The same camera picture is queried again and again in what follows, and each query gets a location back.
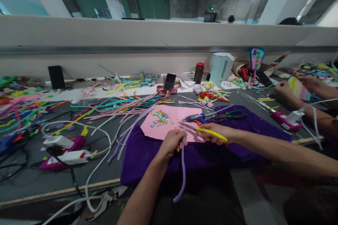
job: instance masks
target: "pink foam sheet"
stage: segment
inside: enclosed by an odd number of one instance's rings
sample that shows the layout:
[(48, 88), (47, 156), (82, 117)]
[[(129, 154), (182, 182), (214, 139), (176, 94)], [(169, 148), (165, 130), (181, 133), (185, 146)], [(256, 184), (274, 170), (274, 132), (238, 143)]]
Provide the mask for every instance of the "pink foam sheet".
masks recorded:
[[(162, 110), (164, 113), (168, 114), (170, 118), (168, 118), (168, 123), (165, 125), (161, 125), (160, 123), (156, 124), (153, 128), (151, 125), (154, 124), (154, 121), (158, 119), (157, 116), (153, 116), (152, 114), (158, 110)], [(141, 125), (141, 129), (145, 136), (164, 140), (165, 136), (170, 130), (173, 129), (183, 129), (179, 125), (179, 122), (182, 121), (187, 116), (201, 114), (202, 109), (200, 108), (189, 108), (189, 107), (172, 107), (168, 105), (157, 105), (155, 108), (149, 112), (148, 116), (144, 120)], [(185, 122), (193, 127), (197, 127), (196, 122)], [(198, 136), (195, 130), (190, 130), (186, 128), (186, 132), (188, 136), (186, 138), (187, 142), (204, 142), (203, 138)]]

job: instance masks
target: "table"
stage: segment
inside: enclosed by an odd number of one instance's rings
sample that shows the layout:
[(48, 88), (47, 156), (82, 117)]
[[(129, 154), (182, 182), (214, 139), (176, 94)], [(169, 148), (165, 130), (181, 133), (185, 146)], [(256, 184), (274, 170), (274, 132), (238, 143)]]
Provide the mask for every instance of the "table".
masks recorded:
[[(259, 106), (250, 103), (246, 100), (244, 96), (242, 96), (240, 93), (247, 93), (250, 94), (253, 97), (261, 97), (262, 95), (272, 94), (273, 90), (265, 91), (262, 94), (255, 94), (254, 90), (250, 91), (242, 91), (240, 89), (238, 90), (231, 90), (232, 94), (230, 95), (229, 100), (231, 101), (230, 104), (241, 104), (246, 106), (248, 109), (250, 109), (252, 112), (259, 115), (262, 119), (268, 121), (272, 125), (275, 125), (278, 127), (278, 124), (270, 118), (270, 114), (261, 109)], [(185, 99), (182, 98), (182, 96), (186, 96), (192, 99), (197, 99), (197, 95), (192, 93), (180, 93), (176, 95), (171, 95), (170, 98), (175, 100), (175, 104), (172, 104), (174, 106), (184, 106), (184, 107), (193, 107), (192, 105), (179, 105), (178, 101)], [(229, 103), (226, 102), (215, 102), (214, 108), (220, 105), (227, 105)], [(282, 109), (286, 114), (290, 111), (282, 106), (277, 101), (267, 102), (267, 104), (271, 107), (274, 106), (280, 106), (278, 109)], [(70, 107), (69, 103), (63, 104), (62, 106), (59, 106), (55, 109), (55, 112), (48, 116), (48, 118), (55, 117), (57, 115), (60, 115), (64, 113), (65, 111), (72, 111), (74, 108)], [(60, 117), (57, 120), (69, 120), (70, 119), (70, 113), (64, 115), (64, 117)], [(107, 123), (105, 126), (102, 127), (103, 130), (107, 131), (108, 134), (113, 138), (115, 136), (115, 133), (117, 131), (117, 128), (119, 127), (120, 123), (120, 117), (113, 119), (109, 123)], [(90, 126), (99, 126), (102, 122), (107, 120), (107, 118), (102, 118), (99, 120), (93, 121)], [(88, 120), (80, 120), (80, 123), (86, 123)], [(122, 128), (121, 133), (124, 132), (130, 125), (132, 124), (132, 120), (129, 120)], [(72, 136), (78, 136), (80, 135), (81, 131), (83, 130), (83, 127), (77, 125), (75, 127), (75, 130), (73, 131), (62, 131), (62, 135), (66, 137), (72, 137)], [(87, 142), (86, 142), (86, 148), (93, 152), (94, 150), (103, 150), (107, 147), (108, 141), (107, 138), (102, 138), (97, 142), (94, 142), (96, 139), (105, 136), (102, 132), (97, 131), (94, 136), (90, 136), (91, 130), (89, 129), (89, 133), (86, 136)], [(301, 129), (299, 131), (299, 134), (303, 138), (310, 137), (310, 135), (304, 130)], [(43, 142), (44, 139), (42, 138), (42, 134), (37, 134), (35, 137), (33, 137), (29, 143), (26, 145), (26, 149), (30, 153), (29, 158), (29, 164), (38, 162), (43, 160), (45, 156), (49, 156), (46, 151), (41, 151), (40, 149), (44, 147)], [(116, 144), (113, 146), (111, 153), (114, 151), (114, 148), (116, 147)], [(123, 162), (124, 152), (122, 154), (122, 157), (120, 160), (117, 160), (117, 158), (114, 158), (111, 164), (108, 164), (107, 162), (103, 162), (102, 165), (99, 167), (99, 169), (96, 171), (94, 176), (92, 177), (90, 181), (90, 189), (92, 191), (98, 190), (105, 187), (112, 187), (113, 185), (116, 185), (119, 183), (119, 177), (121, 174), (122, 169), (122, 162)], [(22, 162), (24, 160), (24, 154), (21, 151), (18, 151), (13, 156), (11, 156), (6, 163), (11, 163), (13, 161), (16, 162)], [(97, 166), (97, 164), (100, 162), (100, 159), (95, 159), (93, 161), (89, 161), (86, 164), (82, 164), (79, 166), (74, 167), (75, 176), (77, 179), (77, 183), (80, 186), (83, 186), (91, 173), (91, 171)], [(71, 175), (69, 173), (69, 170), (64, 170), (59, 173), (52, 174), (49, 171), (40, 171), (37, 167), (33, 168), (26, 168), (21, 170), (17, 175), (15, 175), (13, 178), (10, 178), (9, 180), (3, 182), (0, 184), (0, 207), (5, 207), (9, 205), (19, 204), (19, 203), (26, 203), (30, 201), (36, 201), (46, 198), (52, 198), (52, 197), (59, 197), (59, 196), (65, 196), (65, 195), (71, 195), (75, 194), (75, 189), (72, 183)]]

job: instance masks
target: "purple fabric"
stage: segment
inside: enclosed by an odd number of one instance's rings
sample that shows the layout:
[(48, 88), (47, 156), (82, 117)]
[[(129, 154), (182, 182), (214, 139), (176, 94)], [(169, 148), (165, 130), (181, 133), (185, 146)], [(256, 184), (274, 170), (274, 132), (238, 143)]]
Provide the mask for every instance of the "purple fabric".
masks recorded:
[[(224, 107), (216, 107), (215, 111), (222, 108)], [(248, 117), (243, 120), (224, 119), (222, 121), (217, 120), (213, 122), (223, 126), (267, 135), (289, 142), (292, 140), (291, 135), (261, 119), (244, 106), (234, 105), (224, 111), (221, 111), (220, 114), (237, 109), (243, 109), (244, 113), (247, 114)], [(161, 140), (144, 136), (139, 125), (134, 127), (127, 142), (123, 161), (121, 172), (122, 185), (135, 186), (139, 183), (150, 162), (157, 154), (161, 143)], [(266, 162), (265, 158), (237, 144), (219, 146), (211, 142), (189, 143), (189, 145), (185, 147), (184, 156), (187, 173), (211, 170), (219, 166), (228, 169), (243, 168), (260, 165)], [(181, 175), (180, 177), (182, 178), (180, 154), (175, 154), (170, 161), (164, 181), (170, 181), (173, 176), (177, 175)]]

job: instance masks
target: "hand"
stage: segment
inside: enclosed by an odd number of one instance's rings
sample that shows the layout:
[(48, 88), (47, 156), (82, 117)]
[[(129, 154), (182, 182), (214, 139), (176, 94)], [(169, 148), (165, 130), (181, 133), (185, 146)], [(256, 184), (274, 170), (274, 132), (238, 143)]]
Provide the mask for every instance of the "hand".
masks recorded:
[(297, 78), (312, 93), (318, 94), (318, 91), (326, 86), (322, 81), (312, 76), (297, 76)]
[[(241, 130), (221, 126), (215, 123), (203, 124), (199, 126), (199, 128), (205, 128), (205, 129), (214, 131), (216, 133), (219, 133), (220, 135), (223, 135), (224, 137), (228, 139), (228, 143), (233, 143), (237, 138), (239, 138), (240, 133), (241, 133)], [(197, 131), (197, 134), (199, 136), (204, 137), (204, 140), (206, 141), (211, 141), (212, 143), (216, 143), (217, 145), (224, 144), (223, 142), (221, 142), (220, 140), (218, 140), (216, 137), (214, 137), (211, 134), (200, 132), (200, 131)]]
[(171, 157), (173, 157), (175, 150), (177, 152), (180, 152), (180, 150), (182, 150), (182, 139), (184, 136), (187, 135), (187, 132), (180, 129), (170, 130), (167, 136), (164, 138), (164, 141), (162, 142), (162, 145), (159, 148), (157, 155), (163, 159), (170, 159)]
[(290, 85), (287, 81), (282, 81), (275, 86), (275, 92), (285, 98), (294, 97)]

